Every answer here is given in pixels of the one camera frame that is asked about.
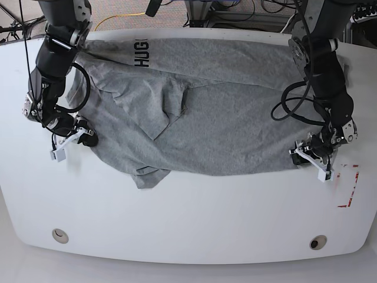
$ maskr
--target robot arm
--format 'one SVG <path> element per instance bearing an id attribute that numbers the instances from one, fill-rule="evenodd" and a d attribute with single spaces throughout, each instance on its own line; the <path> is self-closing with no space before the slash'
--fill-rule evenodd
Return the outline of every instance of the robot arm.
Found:
<path id="1" fill-rule="evenodd" d="M 91 6 L 87 0 L 39 0 L 39 5 L 47 19 L 46 36 L 37 56 L 37 66 L 31 73 L 24 115 L 57 136 L 77 137 L 80 132 L 78 143 L 95 146 L 98 138 L 87 122 L 70 115 L 84 106 L 90 87 L 78 108 L 71 110 L 57 105 L 71 67 L 81 71 L 89 82 L 85 70 L 75 63 L 75 59 L 92 26 Z"/>
<path id="2" fill-rule="evenodd" d="M 315 165 L 321 166 L 326 172 L 323 181 L 332 178 L 330 157 L 334 151 L 342 144 L 353 142 L 358 136 L 352 119 L 353 100 L 347 93 L 345 76 L 336 50 L 337 38 L 342 35 L 357 4 L 363 2 L 308 1 L 301 8 L 301 21 L 296 23 L 289 41 L 302 77 L 313 88 L 314 108 L 325 120 L 322 131 L 310 135 L 307 140 L 296 141 L 296 148 L 291 150 L 291 154 L 296 165 L 319 160 L 319 164 Z M 282 99 L 282 104 L 288 113 L 290 109 L 286 107 L 285 98 Z M 292 117 L 299 120 L 303 118 L 295 114 Z"/>

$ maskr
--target white tabletop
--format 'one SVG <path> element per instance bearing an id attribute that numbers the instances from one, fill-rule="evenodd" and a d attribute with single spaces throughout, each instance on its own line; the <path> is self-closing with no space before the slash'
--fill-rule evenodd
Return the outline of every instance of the white tabletop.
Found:
<path id="1" fill-rule="evenodd" d="M 289 36 L 224 29 L 131 29 L 90 39 L 218 38 L 287 45 Z M 41 40 L 28 42 L 31 68 Z M 51 135 L 21 113 L 27 92 L 22 42 L 0 47 L 0 186 L 18 237 L 33 246 L 104 258 L 182 264 L 291 261 L 346 254 L 365 242 L 377 211 L 377 52 L 341 44 L 359 138 L 334 164 L 340 178 L 322 183 L 316 170 L 210 177 L 171 172 L 157 187 L 70 145 L 52 162 Z M 354 190 L 356 172 L 360 172 Z M 65 231 L 63 245 L 51 233 Z M 310 249 L 318 236 L 326 246 Z"/>

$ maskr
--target wrinkled fabric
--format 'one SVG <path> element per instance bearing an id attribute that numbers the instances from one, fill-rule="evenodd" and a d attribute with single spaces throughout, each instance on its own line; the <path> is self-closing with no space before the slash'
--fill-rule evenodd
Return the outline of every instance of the wrinkled fabric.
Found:
<path id="1" fill-rule="evenodd" d="M 140 189 L 171 170 L 227 176 L 295 169 L 288 150 L 320 130 L 270 117 L 282 91 L 302 81 L 288 47 L 174 38 L 89 41 L 85 52 L 77 63 L 91 78 L 91 96 L 80 114 L 99 137 L 92 151 Z M 83 82 L 77 72 L 71 107 L 84 97 Z M 310 103 L 298 114 L 321 120 Z"/>

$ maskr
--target black cable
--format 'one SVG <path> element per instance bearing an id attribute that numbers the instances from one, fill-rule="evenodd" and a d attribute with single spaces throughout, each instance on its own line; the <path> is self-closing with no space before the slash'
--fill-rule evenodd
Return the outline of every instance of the black cable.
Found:
<path id="1" fill-rule="evenodd" d="M 5 42 L 9 41 L 9 36 L 11 35 L 11 32 L 8 34 L 8 36 L 5 38 Z"/>
<path id="2" fill-rule="evenodd" d="M 55 151 L 57 149 L 54 141 L 54 133 L 51 134 L 51 143 L 52 143 L 52 150 Z"/>
<path id="3" fill-rule="evenodd" d="M 61 112 L 66 112 L 66 113 L 76 113 L 76 112 L 79 112 L 86 105 L 86 103 L 88 102 L 89 97 L 90 97 L 90 78 L 89 78 L 88 73 L 84 70 L 84 68 L 82 68 L 82 66 L 80 66 L 77 63 L 73 63 L 72 67 L 75 67 L 80 72 L 82 72 L 82 74 L 84 75 L 85 81 L 87 83 L 87 90 L 86 90 L 86 94 L 85 94 L 84 100 L 76 108 L 68 109 L 68 108 L 65 108 L 65 107 L 62 107 L 62 106 L 59 106 L 59 105 L 55 106 L 56 110 L 61 111 Z"/>
<path id="4" fill-rule="evenodd" d="M 292 97 L 292 98 L 288 98 L 287 99 L 287 95 L 290 91 L 296 89 L 296 88 L 299 88 L 299 87 L 303 87 L 304 85 L 306 85 L 306 82 L 304 81 L 301 81 L 299 83 L 294 83 L 294 84 L 291 84 L 290 86 L 288 86 L 287 89 L 285 89 L 283 95 L 282 95 L 282 102 L 278 103 L 277 105 L 275 105 L 275 107 L 272 108 L 271 110 L 271 118 L 276 120 L 277 118 L 274 116 L 274 112 L 276 111 L 276 109 L 281 105 L 284 109 L 285 112 L 289 113 L 290 112 L 290 109 L 287 107 L 286 103 L 288 101 L 291 101 L 291 100 L 301 100 L 302 97 Z M 318 106 L 320 106 L 321 108 L 324 109 L 324 107 L 319 104 L 317 101 L 315 100 L 312 100 L 310 98 L 307 98 L 305 97 L 306 101 L 311 101 L 313 102 L 314 104 L 317 104 Z M 325 122 L 321 122 L 321 121 L 313 121 L 313 120 L 309 120 L 303 116 L 300 116 L 300 115 L 297 115 L 297 114 L 292 114 L 292 117 L 295 118 L 296 120 L 299 120 L 301 122 L 304 122 L 306 124 L 309 124 L 309 125 L 314 125 L 314 126 L 325 126 L 326 123 Z"/>
<path id="5" fill-rule="evenodd" d="M 296 9 L 295 8 L 295 3 L 287 3 L 286 1 L 287 0 L 284 0 L 284 2 L 279 2 L 277 0 L 263 0 L 263 2 L 266 1 L 266 2 L 270 2 L 270 3 L 274 3 L 274 4 L 278 4 L 284 8 L 288 8 L 288 9 Z"/>
<path id="6" fill-rule="evenodd" d="M 244 30 L 247 30 L 247 31 L 265 31 L 265 32 L 268 32 L 265 29 L 261 29 L 261 28 L 243 28 L 243 27 L 238 27 L 236 25 L 232 25 L 232 24 L 225 24 L 225 23 L 222 23 L 222 22 L 219 22 L 215 25 L 227 25 L 227 26 L 232 27 L 232 28 L 244 29 Z"/>
<path id="7" fill-rule="evenodd" d="M 232 8 L 232 7 L 235 7 L 237 6 L 239 3 L 241 3 L 241 0 L 238 0 L 238 1 L 233 1 L 233 3 L 230 5 L 230 6 L 227 6 L 227 5 L 224 5 L 224 4 L 221 4 L 220 1 L 218 1 L 216 4 L 220 7 L 223 7 L 223 8 Z"/>
<path id="8" fill-rule="evenodd" d="M 356 19 L 355 19 L 355 13 L 352 14 L 352 19 L 353 19 L 353 21 L 354 21 L 354 23 L 355 23 L 356 25 L 359 24 L 358 22 L 356 22 Z"/>
<path id="9" fill-rule="evenodd" d="M 186 15 L 187 15 L 187 21 L 182 26 L 183 28 L 187 27 L 189 25 L 189 22 L 190 22 L 189 13 L 186 13 Z"/>
<path id="10" fill-rule="evenodd" d="M 252 3 L 253 3 L 253 12 L 252 12 L 252 14 L 250 15 L 250 16 L 248 16 L 246 19 L 241 19 L 241 20 L 229 20 L 229 19 L 224 19 L 224 18 L 222 18 L 222 17 L 220 17 L 219 15 L 214 15 L 215 17 L 218 17 L 218 18 L 220 18 L 220 19 L 222 19 L 222 20 L 224 20 L 224 21 L 228 21 L 228 22 L 244 22 L 244 21 L 247 21 L 248 19 L 250 19 L 254 14 L 255 14 L 255 2 L 254 2 L 254 0 L 252 0 Z"/>
<path id="11" fill-rule="evenodd" d="M 264 0 L 260 0 L 260 5 L 262 6 L 262 9 L 263 9 L 264 11 L 266 11 L 267 13 L 270 13 L 270 14 L 279 13 L 279 12 L 281 12 L 282 10 L 285 9 L 285 7 L 282 5 L 282 6 L 281 6 L 278 10 L 276 10 L 276 11 L 269 11 L 269 10 L 267 10 L 267 8 L 264 6 Z"/>
<path id="12" fill-rule="evenodd" d="M 31 22 L 31 21 L 35 21 L 36 19 L 40 19 L 40 18 L 44 18 L 44 16 L 41 16 L 41 17 L 38 17 L 38 18 L 34 18 L 34 19 L 28 19 L 27 21 L 25 22 Z"/>
<path id="13" fill-rule="evenodd" d="M 167 5 L 169 5 L 169 4 L 171 4 L 171 3 L 173 3 L 174 1 L 170 1 L 170 2 L 167 2 L 167 3 L 165 3 L 165 4 L 161 4 L 160 6 L 167 6 Z"/>
<path id="14" fill-rule="evenodd" d="M 30 28 L 29 36 L 31 37 L 31 33 L 32 33 L 32 31 L 33 31 L 33 29 L 34 29 L 34 27 L 35 27 L 36 25 L 41 24 L 41 23 L 43 23 L 43 22 L 45 22 L 45 21 L 47 21 L 47 20 L 45 19 L 45 20 L 43 20 L 43 21 L 41 21 L 41 22 L 37 22 L 36 24 L 33 24 L 33 25 L 31 26 L 31 28 Z"/>
<path id="15" fill-rule="evenodd" d="M 19 36 L 17 35 L 16 32 L 14 32 L 14 33 L 12 34 L 12 36 L 15 38 L 15 40 L 19 40 Z"/>
<path id="16" fill-rule="evenodd" d="M 283 120 L 286 120 L 287 118 L 289 117 L 292 117 L 294 115 L 294 113 L 298 110 L 298 108 L 300 108 L 300 106 L 302 105 L 302 103 L 305 101 L 305 98 L 307 97 L 308 93 L 309 93 L 309 90 L 312 86 L 312 83 L 311 83 L 311 79 L 312 79 L 312 76 L 313 76 L 313 73 L 314 73 L 314 56 L 313 56 L 313 42 L 310 38 L 310 30 L 309 30 L 309 27 L 307 25 L 307 22 L 305 20 L 305 16 L 301 10 L 301 7 L 298 3 L 297 0 L 293 0 L 293 2 L 295 3 L 296 5 L 296 9 L 297 9 L 297 13 L 299 14 L 300 16 L 300 19 L 302 21 L 302 24 L 304 26 L 304 29 L 305 29 L 305 32 L 306 32 L 306 37 L 307 37 L 307 41 L 308 41 L 308 44 L 309 44 L 309 49 L 310 49 L 310 55 L 309 55 L 309 59 L 310 59 L 310 74 L 308 75 L 308 78 L 307 78 L 307 86 L 306 86 L 306 90 L 304 92 L 304 95 L 302 96 L 302 98 L 300 99 L 300 101 L 297 103 L 297 105 L 294 107 L 294 109 L 292 111 L 286 111 L 287 114 L 284 116 L 284 117 L 281 117 L 281 118 L 276 118 L 274 117 L 273 115 L 271 116 L 273 120 L 275 121 L 283 121 Z M 286 98 L 286 96 L 289 94 L 289 91 L 288 90 L 292 85 L 290 85 L 282 94 L 282 101 L 281 101 L 281 104 L 284 108 L 284 110 L 288 109 L 288 107 L 286 106 L 286 101 L 284 100 L 284 96 Z"/>
<path id="17" fill-rule="evenodd" d="M 26 51 L 26 61 L 27 61 L 27 64 L 28 64 L 28 74 L 29 74 L 29 83 L 30 83 L 30 87 L 31 87 L 31 93 L 32 93 L 32 98 L 33 98 L 33 102 L 35 102 L 35 95 L 34 95 L 34 89 L 33 89 L 33 85 L 31 83 L 31 73 L 30 73 L 30 65 L 29 65 L 29 52 L 28 52 L 28 45 L 26 43 L 26 32 L 25 32 L 25 22 L 24 22 L 24 13 L 22 12 L 22 4 L 21 4 L 21 0 L 18 0 L 19 2 L 19 11 L 21 13 L 21 25 L 22 25 L 22 33 L 24 35 L 24 43 L 25 43 L 25 51 Z"/>

